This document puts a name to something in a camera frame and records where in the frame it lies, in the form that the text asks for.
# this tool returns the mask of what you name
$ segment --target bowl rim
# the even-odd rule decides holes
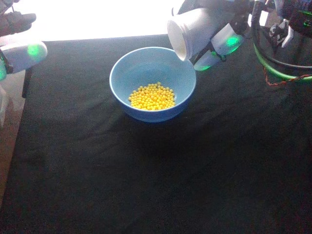
[[[129,107],[129,108],[131,108],[131,109],[133,109],[133,110],[136,110],[136,111],[143,111],[143,112],[147,112],[147,113],[150,113],[150,112],[156,113],[156,112],[164,112],[164,111],[168,111],[168,110],[177,108],[178,106],[182,105],[186,100],[188,100],[188,99],[190,98],[190,96],[193,94],[194,90],[195,90],[196,82],[197,82],[196,71],[195,71],[195,70],[194,70],[195,82],[194,82],[194,86],[193,86],[193,88],[192,88],[192,91],[191,91],[191,92],[188,94],[188,96],[187,96],[186,98],[184,98],[184,100],[181,101],[179,104],[177,104],[177,105],[175,105],[175,106],[173,106],[173,107],[169,107],[169,108],[167,108],[167,109],[163,109],[163,110],[154,110],[154,111],[151,111],[151,110],[141,110],[141,109],[135,108],[135,107],[133,107],[133,106],[131,106],[131,105],[125,103],[125,102],[124,102],[123,100],[121,100],[121,99],[117,96],[117,94],[115,93],[115,91],[114,91],[114,89],[113,89],[113,85],[112,85],[112,74],[113,74],[113,72],[114,72],[115,67],[118,65],[118,63],[119,63],[121,60],[123,60],[123,59],[124,59],[125,57],[127,57],[128,55],[130,55],[130,54],[132,54],[132,53],[135,53],[135,52],[137,52],[137,51],[139,51],[139,50],[145,50],[145,49],[163,49],[163,50],[168,50],[168,51],[171,51],[171,52],[175,53],[174,50],[169,49],[169,48],[159,47],[159,46],[151,46],[151,47],[139,48],[139,49],[130,51],[130,52],[128,52],[127,54],[123,55],[123,56],[122,56],[120,59],[118,59],[118,61],[113,65],[113,68],[111,69],[111,72],[110,72],[110,75],[109,75],[109,86],[110,86],[110,88],[111,88],[112,93],[114,94],[114,96],[117,98],[117,100],[118,100],[119,102],[121,102],[122,104],[124,104],[124,105],[126,105],[127,107]],[[188,59],[188,60],[185,60],[185,61],[183,61],[183,62],[189,62],[190,64],[192,64],[191,61],[190,61],[189,59]]]

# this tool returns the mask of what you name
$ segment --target robotic hand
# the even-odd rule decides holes
[[[19,0],[0,0],[0,37],[20,33],[31,28],[35,14],[5,13]],[[0,47],[0,81],[7,74],[17,73],[39,63],[47,56],[47,48],[41,41],[12,43]]]
[[[280,24],[276,23],[271,28],[261,27],[261,12],[273,10],[281,18]],[[251,27],[248,25],[249,14],[252,14]],[[301,71],[312,70],[312,66],[278,61],[260,46],[260,32],[274,52],[289,45],[294,31],[312,38],[312,0],[185,0],[178,9],[172,9],[172,15],[168,21],[171,45],[181,60],[192,59],[198,71],[225,61],[226,56],[246,38],[252,38],[265,71],[283,80],[312,81],[312,75],[289,76],[274,69],[268,62]]]

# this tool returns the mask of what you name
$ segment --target bowl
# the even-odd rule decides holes
[[[175,106],[164,110],[141,110],[131,106],[128,100],[139,86],[161,82],[175,94]],[[144,122],[162,122],[180,114],[190,101],[196,85],[192,63],[181,61],[174,50],[162,47],[146,47],[131,51],[113,66],[109,77],[110,88],[123,110],[133,118]]]

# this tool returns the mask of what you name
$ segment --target brown floor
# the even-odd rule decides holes
[[[13,103],[10,101],[5,113],[4,126],[0,128],[0,207],[21,115],[22,110],[14,111]]]

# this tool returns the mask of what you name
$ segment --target black tablecloth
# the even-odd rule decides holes
[[[301,43],[284,59],[311,62]],[[198,73],[188,108],[158,124],[123,113],[109,73],[134,49],[170,47],[166,35],[46,45],[2,233],[311,232],[311,86],[268,86],[251,41]]]

